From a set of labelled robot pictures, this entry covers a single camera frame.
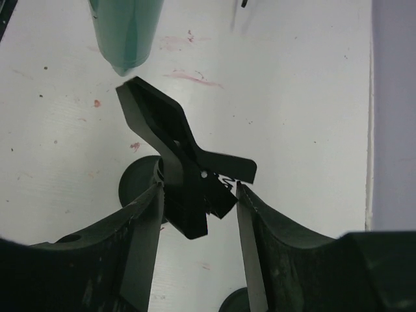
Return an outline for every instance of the red smudge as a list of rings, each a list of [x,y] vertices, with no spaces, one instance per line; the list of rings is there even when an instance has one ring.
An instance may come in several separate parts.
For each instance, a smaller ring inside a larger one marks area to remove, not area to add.
[[[197,79],[195,77],[192,77],[190,75],[187,75],[185,73],[179,73],[179,72],[173,72],[170,75],[164,75],[165,77],[170,77],[170,78],[176,78],[176,79],[186,79],[189,81],[193,81],[195,83],[199,83],[199,84],[203,84],[205,86],[219,86],[221,89],[224,89],[224,87],[219,84],[219,83],[213,83],[210,81],[202,81],[201,79]]]
[[[161,38],[161,42],[164,44],[188,44],[184,38],[175,36],[165,36]]]
[[[134,148],[135,149],[135,153],[137,152],[138,148],[140,147],[140,143],[136,142],[134,144],[130,145],[130,148]]]
[[[212,40],[212,38],[209,38],[209,37],[197,38],[197,41],[209,41],[209,40]]]
[[[100,53],[99,48],[98,47],[92,47],[92,46],[88,46],[86,47],[88,50],[92,51],[92,52],[97,52]]]

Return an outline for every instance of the green bottle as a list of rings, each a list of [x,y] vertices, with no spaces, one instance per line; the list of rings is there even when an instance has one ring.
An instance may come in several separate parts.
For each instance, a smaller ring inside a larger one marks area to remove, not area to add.
[[[149,57],[163,0],[90,0],[99,50],[125,76]]]

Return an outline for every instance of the black wheel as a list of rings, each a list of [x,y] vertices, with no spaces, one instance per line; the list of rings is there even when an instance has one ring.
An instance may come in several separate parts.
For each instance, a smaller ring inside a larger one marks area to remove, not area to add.
[[[125,207],[147,190],[154,181],[154,169],[160,156],[146,156],[137,159],[127,167],[118,185],[118,198]]]
[[[219,312],[250,312],[247,287],[229,295],[221,305]]]

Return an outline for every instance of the white table surface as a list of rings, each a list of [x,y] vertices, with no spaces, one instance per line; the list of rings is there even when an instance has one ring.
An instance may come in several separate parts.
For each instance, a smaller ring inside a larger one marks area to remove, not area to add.
[[[0,235],[54,242],[120,208],[123,171],[156,154],[114,90],[134,75],[182,104],[201,147],[254,159],[269,205],[331,237],[363,230],[370,7],[165,1],[150,58],[118,77],[87,1],[19,0],[0,42]],[[208,83],[183,78],[201,75]],[[161,231],[150,311],[218,311],[245,285],[235,210],[208,219],[198,240]]]

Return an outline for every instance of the gray wall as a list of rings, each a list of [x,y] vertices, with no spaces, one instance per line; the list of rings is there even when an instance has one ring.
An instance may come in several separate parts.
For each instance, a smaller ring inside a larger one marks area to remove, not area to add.
[[[416,229],[416,0],[374,0],[372,228]]]

